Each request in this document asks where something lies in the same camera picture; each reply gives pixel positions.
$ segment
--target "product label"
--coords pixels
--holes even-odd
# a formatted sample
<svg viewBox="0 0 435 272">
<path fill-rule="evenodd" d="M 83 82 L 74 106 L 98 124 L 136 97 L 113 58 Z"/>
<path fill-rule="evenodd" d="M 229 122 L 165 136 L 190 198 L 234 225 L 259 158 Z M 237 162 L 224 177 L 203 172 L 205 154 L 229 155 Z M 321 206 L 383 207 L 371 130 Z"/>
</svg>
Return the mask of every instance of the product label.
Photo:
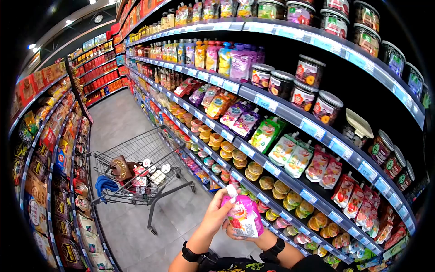
<svg viewBox="0 0 435 272">
<path fill-rule="evenodd" d="M 314 95 L 306 93 L 295 87 L 290 102 L 304 109 L 305 111 L 309 111 L 311 109 L 311 104 L 314 101 L 314 97 Z"/>
</svg>

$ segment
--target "packaged snack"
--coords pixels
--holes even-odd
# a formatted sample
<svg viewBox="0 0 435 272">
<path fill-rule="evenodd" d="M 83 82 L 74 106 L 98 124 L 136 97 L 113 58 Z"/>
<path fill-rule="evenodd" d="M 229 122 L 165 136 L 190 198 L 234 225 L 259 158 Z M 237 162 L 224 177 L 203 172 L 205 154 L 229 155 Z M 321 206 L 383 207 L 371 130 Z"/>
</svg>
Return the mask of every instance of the packaged snack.
<svg viewBox="0 0 435 272">
<path fill-rule="evenodd" d="M 299 143 L 294 148 L 293 153 L 284 166 L 285 171 L 294 178 L 299 178 L 308 166 L 308 162 L 313 156 L 314 148 L 310 146 L 311 140 L 308 143 Z"/>
<path fill-rule="evenodd" d="M 325 153 L 325 148 L 322 148 L 318 144 L 315 145 L 313 159 L 305 170 L 307 179 L 311 182 L 320 182 L 328 166 L 328 162 L 329 155 Z"/>
<path fill-rule="evenodd" d="M 239 195 L 233 185 L 227 185 L 229 196 L 224 196 L 221 206 L 227 201 L 235 203 L 227 213 L 228 220 L 239 236 L 256 238 L 263 234 L 263 224 L 257 205 L 249 197 Z"/>
<path fill-rule="evenodd" d="M 335 187 L 334 195 L 331 199 L 341 208 L 346 207 L 349 202 L 353 187 L 356 181 L 352 178 L 352 172 L 340 177 L 340 183 Z"/>
</svg>

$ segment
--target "shopping cart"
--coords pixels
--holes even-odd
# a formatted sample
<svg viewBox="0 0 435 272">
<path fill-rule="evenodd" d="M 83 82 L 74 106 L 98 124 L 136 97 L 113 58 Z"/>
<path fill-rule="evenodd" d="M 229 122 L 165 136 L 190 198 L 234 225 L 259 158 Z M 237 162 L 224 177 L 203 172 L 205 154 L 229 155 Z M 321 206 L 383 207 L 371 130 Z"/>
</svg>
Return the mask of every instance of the shopping cart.
<svg viewBox="0 0 435 272">
<path fill-rule="evenodd" d="M 184 164 L 180 154 L 184 152 L 184 147 L 185 143 L 175 138 L 172 131 L 163 125 L 106 152 L 88 153 L 88 156 L 95 158 L 94 169 L 99 175 L 96 183 L 99 197 L 92 201 L 92 205 L 101 202 L 151 205 L 147 229 L 157 235 L 156 230 L 151 226 L 156 202 L 186 186 L 190 186 L 195 193 L 194 182 L 187 181 L 181 173 Z M 128 167 L 133 177 L 128 178 L 128 174 L 119 174 L 118 170 L 122 167 Z M 167 185 L 177 179 L 185 183 L 162 192 Z"/>
</svg>

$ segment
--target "jar lid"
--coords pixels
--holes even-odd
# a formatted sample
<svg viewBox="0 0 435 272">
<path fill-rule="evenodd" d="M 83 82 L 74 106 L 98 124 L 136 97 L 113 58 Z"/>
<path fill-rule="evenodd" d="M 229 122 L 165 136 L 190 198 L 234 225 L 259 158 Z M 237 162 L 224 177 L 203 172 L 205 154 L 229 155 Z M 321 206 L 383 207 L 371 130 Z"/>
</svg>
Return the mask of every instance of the jar lid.
<svg viewBox="0 0 435 272">
<path fill-rule="evenodd" d="M 381 15 L 379 14 L 379 12 L 378 12 L 374 7 L 370 6 L 370 5 L 367 4 L 366 2 L 359 1 L 359 0 L 354 1 L 354 6 L 357 5 L 357 4 L 360 4 L 360 5 L 362 5 L 362 6 L 366 6 L 366 7 L 368 7 L 369 9 L 373 10 L 374 12 L 376 12 L 376 15 L 378 16 L 378 18 L 381 19 Z"/>
<path fill-rule="evenodd" d="M 321 9 L 321 10 L 320 10 L 320 14 L 323 15 L 323 13 L 331 13 L 331 14 L 337 15 L 338 17 L 341 17 L 341 19 L 346 20 L 346 22 L 348 23 L 348 25 L 350 24 L 349 19 L 346 18 L 346 16 L 344 16 L 343 14 L 339 13 L 338 11 L 335 11 L 335 10 L 333 10 L 333 9 Z"/>
<path fill-rule="evenodd" d="M 261 70 L 261 71 L 267 71 L 267 72 L 275 70 L 275 68 L 273 66 L 263 64 L 263 63 L 255 63 L 252 65 L 252 68 L 257 69 L 257 70 Z"/>
<path fill-rule="evenodd" d="M 301 58 L 303 58 L 303 59 L 306 59 L 306 60 L 309 60 L 309 61 L 311 61 L 311 62 L 314 62 L 314 63 L 317 64 L 317 65 L 321 65 L 321 66 L 323 66 L 323 67 L 326 67 L 326 64 L 324 64 L 323 62 L 318 61 L 318 60 L 316 60 L 316 59 L 313 59 L 312 57 L 308 57 L 308 56 L 305 56 L 305 55 L 302 55 L 302 54 L 300 54 L 299 57 L 301 57 Z"/>
<path fill-rule="evenodd" d="M 406 160 L 406 170 L 408 171 L 408 175 L 411 181 L 414 181 L 415 179 L 414 170 L 412 170 L 411 164 L 409 163 L 408 160 Z"/>
<path fill-rule="evenodd" d="M 302 88 L 302 89 L 305 89 L 305 90 L 307 90 L 307 91 L 310 91 L 310 92 L 312 92 L 312 93 L 317 93 L 317 92 L 319 92 L 319 89 L 314 88 L 314 87 L 311 87 L 311 86 L 308 86 L 308 85 L 305 85 L 305 84 L 303 84 L 302 82 L 300 82 L 300 81 L 298 81 L 298 80 L 294 80 L 293 83 L 294 83 L 295 85 L 297 85 L 298 87 L 300 87 L 300 88 Z"/>
<path fill-rule="evenodd" d="M 394 145 L 394 154 L 396 155 L 397 161 L 400 163 L 402 167 L 406 166 L 405 157 L 403 157 L 402 152 L 397 147 L 397 145 Z"/>
<path fill-rule="evenodd" d="M 346 108 L 346 120 L 355 128 L 355 134 L 359 137 L 366 136 L 373 139 L 373 132 L 368 122 L 349 108 Z"/>
<path fill-rule="evenodd" d="M 325 99 L 327 102 L 333 104 L 334 106 L 343 107 L 343 102 L 330 92 L 319 91 L 319 95 L 321 96 L 321 98 Z"/>
<path fill-rule="evenodd" d="M 379 36 L 379 34 L 376 33 L 376 31 L 374 31 L 373 29 L 369 28 L 369 27 L 366 26 L 365 24 L 355 23 L 355 24 L 354 24 L 354 27 L 362 27 L 362 28 L 364 28 L 365 30 L 368 30 L 371 34 L 374 34 L 374 35 L 378 38 L 379 41 L 381 41 L 381 36 Z"/>
<path fill-rule="evenodd" d="M 291 73 L 284 72 L 284 71 L 272 70 L 271 74 L 275 77 L 279 77 L 279 78 L 284 79 L 284 80 L 288 80 L 288 81 L 294 80 L 294 75 L 292 75 Z"/>
<path fill-rule="evenodd" d="M 315 9 L 315 8 L 313 8 L 312 6 L 310 6 L 310 5 L 308 5 L 308 4 L 302 3 L 302 2 L 298 2 L 298 1 L 288 1 L 288 2 L 287 2 L 287 6 L 288 6 L 289 4 L 297 4 L 297 5 L 300 5 L 300 6 L 303 6 L 303 7 L 309 8 L 310 10 L 316 12 L 316 9 Z"/>
<path fill-rule="evenodd" d="M 420 73 L 419 70 L 417 70 L 417 68 L 415 68 L 414 65 L 410 64 L 409 62 L 405 62 L 405 65 L 408 65 L 408 66 L 410 66 L 412 69 L 414 69 L 414 70 L 418 73 L 418 75 L 422 78 L 423 83 L 425 82 L 425 79 L 423 78 L 422 74 Z"/>
<path fill-rule="evenodd" d="M 274 1 L 274 0 L 259 0 L 259 1 L 257 2 L 257 4 L 260 4 L 260 3 L 273 3 L 273 4 L 278 4 L 278 5 L 281 5 L 281 6 L 284 7 L 284 4 L 283 4 L 283 3 L 280 3 L 280 2 L 278 2 L 278 1 Z"/>
<path fill-rule="evenodd" d="M 395 145 L 393 145 L 393 142 L 391 141 L 390 137 L 382 130 L 378 130 L 378 134 L 381 137 L 384 144 L 388 147 L 389 150 L 394 151 Z"/>
</svg>

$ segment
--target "snack bag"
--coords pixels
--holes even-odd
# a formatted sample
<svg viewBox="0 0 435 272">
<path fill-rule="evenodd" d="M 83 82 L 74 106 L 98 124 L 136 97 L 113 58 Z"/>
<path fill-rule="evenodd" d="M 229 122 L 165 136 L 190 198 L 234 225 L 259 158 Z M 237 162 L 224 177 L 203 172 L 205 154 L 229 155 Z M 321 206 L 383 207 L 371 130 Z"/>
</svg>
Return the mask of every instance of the snack bag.
<svg viewBox="0 0 435 272">
<path fill-rule="evenodd" d="M 224 196 L 221 206 L 230 201 L 234 207 L 227 213 L 228 220 L 239 236 L 256 238 L 263 234 L 263 224 L 257 204 L 248 196 L 239 195 L 232 184 L 227 185 L 229 196 Z"/>
</svg>

